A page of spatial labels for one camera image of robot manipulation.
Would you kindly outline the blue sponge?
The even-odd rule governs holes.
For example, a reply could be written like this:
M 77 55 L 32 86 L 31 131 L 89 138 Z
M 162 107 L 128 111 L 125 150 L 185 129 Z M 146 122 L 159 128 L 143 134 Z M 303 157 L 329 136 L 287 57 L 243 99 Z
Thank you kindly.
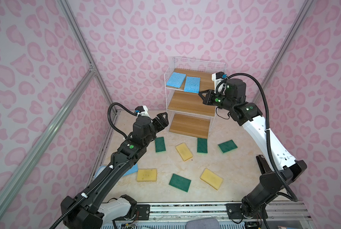
M 168 87 L 174 87 L 174 88 L 180 88 L 186 78 L 186 74 L 184 73 L 177 73 L 173 72 L 166 82 L 166 86 Z
M 186 77 L 184 92 L 198 94 L 200 91 L 201 79 L 199 77 Z
M 137 173 L 139 170 L 138 164 L 135 164 L 131 169 L 129 169 L 123 176 L 128 176 L 134 173 Z

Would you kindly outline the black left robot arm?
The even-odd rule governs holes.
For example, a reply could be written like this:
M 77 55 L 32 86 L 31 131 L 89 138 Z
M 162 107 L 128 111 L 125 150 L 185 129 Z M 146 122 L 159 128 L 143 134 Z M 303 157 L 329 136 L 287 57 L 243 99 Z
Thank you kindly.
M 61 216 L 51 226 L 63 223 L 69 229 L 99 229 L 103 225 L 104 214 L 99 211 L 103 200 L 114 185 L 146 153 L 148 145 L 157 133 L 169 125 L 166 112 L 155 118 L 139 115 L 133 124 L 133 131 L 111 155 L 108 166 L 84 190 L 75 197 L 67 196 L 61 202 Z

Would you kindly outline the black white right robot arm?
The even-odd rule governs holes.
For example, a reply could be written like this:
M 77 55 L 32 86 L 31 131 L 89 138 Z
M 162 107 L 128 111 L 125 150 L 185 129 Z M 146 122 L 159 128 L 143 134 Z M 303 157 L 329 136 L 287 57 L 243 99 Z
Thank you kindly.
M 278 196 L 297 202 L 289 185 L 307 169 L 307 164 L 297 160 L 278 140 L 270 128 L 268 112 L 262 113 L 256 104 L 246 101 L 246 83 L 234 78 L 222 80 L 222 83 L 222 90 L 216 87 L 199 92 L 203 104 L 227 110 L 229 117 L 258 145 L 269 167 L 260 176 L 258 185 L 243 197 L 241 216 L 247 219 L 257 215 L 264 217 L 266 206 Z

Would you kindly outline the green scouring pad left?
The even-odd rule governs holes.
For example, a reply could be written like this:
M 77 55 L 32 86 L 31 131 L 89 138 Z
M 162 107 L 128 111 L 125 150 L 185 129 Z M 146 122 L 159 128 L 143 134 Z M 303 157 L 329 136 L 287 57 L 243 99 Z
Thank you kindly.
M 164 137 L 157 137 L 155 139 L 155 151 L 156 153 L 166 152 L 166 145 Z

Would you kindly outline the green scouring pad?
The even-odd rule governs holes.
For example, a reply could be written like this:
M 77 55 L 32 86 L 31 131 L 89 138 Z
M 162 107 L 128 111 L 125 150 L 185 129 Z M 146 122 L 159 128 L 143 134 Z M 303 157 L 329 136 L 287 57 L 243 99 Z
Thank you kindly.
M 157 137 L 155 139 L 155 151 L 156 153 L 166 152 L 166 145 L 164 137 Z
M 172 174 L 172 177 L 169 181 L 170 186 L 177 188 L 177 189 L 184 191 L 184 192 L 188 192 L 190 184 L 191 184 L 190 179 L 184 178 L 184 177 L 179 176 L 177 174 Z

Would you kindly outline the yellow sponge centre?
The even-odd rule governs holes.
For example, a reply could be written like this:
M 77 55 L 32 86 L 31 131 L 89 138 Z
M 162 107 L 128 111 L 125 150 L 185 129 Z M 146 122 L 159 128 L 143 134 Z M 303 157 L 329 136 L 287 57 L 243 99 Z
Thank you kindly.
M 192 152 L 190 151 L 190 149 L 187 147 L 185 143 L 181 143 L 177 145 L 175 148 L 183 161 L 187 161 L 193 158 Z

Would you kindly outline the yellow sponge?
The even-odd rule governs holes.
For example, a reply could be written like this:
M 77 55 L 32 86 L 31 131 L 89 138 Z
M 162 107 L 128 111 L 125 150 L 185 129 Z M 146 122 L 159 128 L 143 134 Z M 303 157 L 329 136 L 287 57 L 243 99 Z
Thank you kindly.
M 208 168 L 206 168 L 202 175 L 200 176 L 200 179 L 204 182 L 206 182 L 208 185 L 213 187 L 215 190 L 219 190 L 223 183 L 223 178 L 220 176 L 216 175 L 212 171 L 210 171 Z
M 187 161 L 193 158 L 192 152 L 190 151 L 190 149 L 187 147 L 185 143 L 181 143 L 177 145 L 175 148 L 183 161 Z
M 157 181 L 157 169 L 139 169 L 137 172 L 137 182 Z

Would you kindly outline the green sponge middle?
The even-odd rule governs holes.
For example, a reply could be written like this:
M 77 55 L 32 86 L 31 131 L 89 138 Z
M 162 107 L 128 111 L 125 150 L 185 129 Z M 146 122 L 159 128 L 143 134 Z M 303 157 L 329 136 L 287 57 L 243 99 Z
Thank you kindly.
M 197 153 L 208 153 L 208 141 L 205 138 L 197 138 Z

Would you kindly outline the green sponge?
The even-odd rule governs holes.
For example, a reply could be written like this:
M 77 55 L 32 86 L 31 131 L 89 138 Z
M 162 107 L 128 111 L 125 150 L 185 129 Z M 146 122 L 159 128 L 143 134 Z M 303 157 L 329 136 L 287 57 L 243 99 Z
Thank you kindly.
M 218 144 L 218 148 L 223 154 L 225 154 L 225 153 L 228 153 L 237 149 L 238 146 L 235 144 L 233 140 L 229 140 L 229 141 Z
M 208 153 L 208 141 L 205 138 L 197 138 L 197 153 Z

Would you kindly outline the green sponge right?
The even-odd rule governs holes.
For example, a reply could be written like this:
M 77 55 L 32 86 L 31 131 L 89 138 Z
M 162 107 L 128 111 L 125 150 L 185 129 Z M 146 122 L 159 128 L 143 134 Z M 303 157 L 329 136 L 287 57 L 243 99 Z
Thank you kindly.
M 218 148 L 223 154 L 225 154 L 225 153 L 228 153 L 237 149 L 238 146 L 235 144 L 233 140 L 229 140 L 229 141 L 218 144 Z

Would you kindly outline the yellow sponge front left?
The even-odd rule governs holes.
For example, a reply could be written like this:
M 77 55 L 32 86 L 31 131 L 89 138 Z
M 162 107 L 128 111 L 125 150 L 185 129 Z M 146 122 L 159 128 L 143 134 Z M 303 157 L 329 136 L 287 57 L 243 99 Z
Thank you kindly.
M 157 169 L 139 169 L 137 172 L 137 182 L 157 181 Z

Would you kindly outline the green scouring pad front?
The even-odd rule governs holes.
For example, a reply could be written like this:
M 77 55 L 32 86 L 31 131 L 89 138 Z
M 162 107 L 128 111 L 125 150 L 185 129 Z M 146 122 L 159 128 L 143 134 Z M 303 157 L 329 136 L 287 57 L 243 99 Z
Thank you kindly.
M 191 184 L 190 179 L 184 178 L 184 177 L 179 176 L 177 174 L 172 174 L 172 177 L 169 181 L 170 186 L 177 188 L 177 189 L 184 191 L 184 192 L 188 192 L 190 184 Z

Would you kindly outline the yellow sponge front right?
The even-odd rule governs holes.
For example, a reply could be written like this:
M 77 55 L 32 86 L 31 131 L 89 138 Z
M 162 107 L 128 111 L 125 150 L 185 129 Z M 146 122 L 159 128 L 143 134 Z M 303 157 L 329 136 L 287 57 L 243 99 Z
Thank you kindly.
M 212 171 L 210 171 L 208 168 L 206 168 L 202 175 L 200 176 L 200 179 L 204 182 L 206 182 L 208 185 L 213 187 L 215 190 L 219 190 L 223 183 L 223 178 L 220 176 L 216 175 Z

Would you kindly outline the light blue kitchen timer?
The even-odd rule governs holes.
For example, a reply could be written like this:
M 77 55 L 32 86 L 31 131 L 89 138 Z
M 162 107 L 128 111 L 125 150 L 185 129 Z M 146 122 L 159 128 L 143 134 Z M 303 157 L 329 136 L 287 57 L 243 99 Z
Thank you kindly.
M 105 170 L 105 168 L 106 166 L 100 166 L 95 172 L 94 178 L 97 178 Z

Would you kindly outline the grey chair back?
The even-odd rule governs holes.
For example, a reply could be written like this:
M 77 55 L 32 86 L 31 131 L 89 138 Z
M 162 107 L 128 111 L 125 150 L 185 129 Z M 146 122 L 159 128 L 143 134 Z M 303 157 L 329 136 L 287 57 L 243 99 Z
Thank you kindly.
M 217 219 L 205 218 L 187 222 L 185 229 L 219 229 L 220 224 Z

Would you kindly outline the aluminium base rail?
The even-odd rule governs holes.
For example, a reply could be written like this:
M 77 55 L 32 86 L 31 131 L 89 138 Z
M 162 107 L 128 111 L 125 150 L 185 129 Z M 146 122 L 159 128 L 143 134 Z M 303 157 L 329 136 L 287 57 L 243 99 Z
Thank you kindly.
M 119 198 L 102 204 L 100 229 L 185 229 L 187 222 L 214 218 L 220 229 L 314 229 L 303 202 L 273 201 L 265 216 L 243 218 L 239 202 L 148 202 L 130 204 Z

